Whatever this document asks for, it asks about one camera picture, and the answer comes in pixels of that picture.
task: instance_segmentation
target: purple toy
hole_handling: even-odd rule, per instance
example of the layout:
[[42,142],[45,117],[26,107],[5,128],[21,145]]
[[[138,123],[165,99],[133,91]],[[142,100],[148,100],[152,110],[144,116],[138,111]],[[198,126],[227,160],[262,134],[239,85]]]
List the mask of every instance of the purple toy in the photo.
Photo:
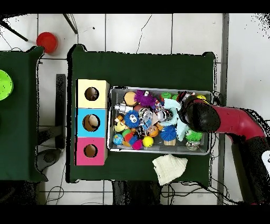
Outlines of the purple toy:
[[137,90],[134,96],[134,100],[139,102],[143,107],[154,107],[156,98],[154,98],[148,91]]

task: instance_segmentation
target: pink box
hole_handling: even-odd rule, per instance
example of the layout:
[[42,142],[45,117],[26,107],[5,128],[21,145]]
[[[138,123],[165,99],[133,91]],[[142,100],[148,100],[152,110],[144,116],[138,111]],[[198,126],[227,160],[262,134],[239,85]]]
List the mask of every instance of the pink box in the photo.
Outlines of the pink box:
[[[106,146],[106,138],[94,137],[78,137],[76,150],[77,166],[102,166],[107,158],[108,149]],[[94,157],[87,157],[84,153],[84,148],[87,145],[94,145],[97,148],[97,153]]]

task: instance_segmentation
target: yellow box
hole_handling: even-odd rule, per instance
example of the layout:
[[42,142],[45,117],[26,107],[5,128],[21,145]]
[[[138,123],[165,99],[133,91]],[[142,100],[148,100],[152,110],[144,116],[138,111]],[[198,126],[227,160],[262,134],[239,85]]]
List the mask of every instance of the yellow box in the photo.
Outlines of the yellow box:
[[[88,100],[87,97],[89,99],[93,97],[95,89],[97,91],[97,99]],[[105,80],[78,79],[78,107],[91,109],[107,108],[109,89],[110,85]]]

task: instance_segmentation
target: blue box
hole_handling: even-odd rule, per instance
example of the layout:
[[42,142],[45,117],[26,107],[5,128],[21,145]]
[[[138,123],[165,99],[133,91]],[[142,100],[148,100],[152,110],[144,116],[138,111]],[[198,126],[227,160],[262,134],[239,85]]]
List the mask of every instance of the blue box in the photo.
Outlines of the blue box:
[[[83,127],[83,120],[87,115],[96,115],[99,118],[99,127],[93,131],[89,132]],[[77,137],[106,137],[107,132],[107,109],[84,109],[78,108],[78,120],[76,124],[78,126]]]

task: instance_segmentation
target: green toy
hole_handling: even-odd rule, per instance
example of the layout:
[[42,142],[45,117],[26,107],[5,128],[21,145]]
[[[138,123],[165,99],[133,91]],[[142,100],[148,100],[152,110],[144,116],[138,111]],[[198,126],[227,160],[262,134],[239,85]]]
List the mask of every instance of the green toy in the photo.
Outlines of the green toy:
[[7,98],[13,90],[13,81],[11,77],[0,70],[0,100]]
[[186,131],[186,139],[192,142],[199,142],[203,134],[201,132],[194,132],[193,130],[189,129]]
[[161,97],[162,97],[163,99],[170,99],[170,98],[171,98],[171,94],[170,94],[169,92],[163,92],[163,93],[161,94]]
[[176,100],[176,99],[177,99],[177,97],[178,97],[178,95],[177,95],[177,94],[176,94],[176,95],[173,95],[173,96],[172,96],[172,99]]

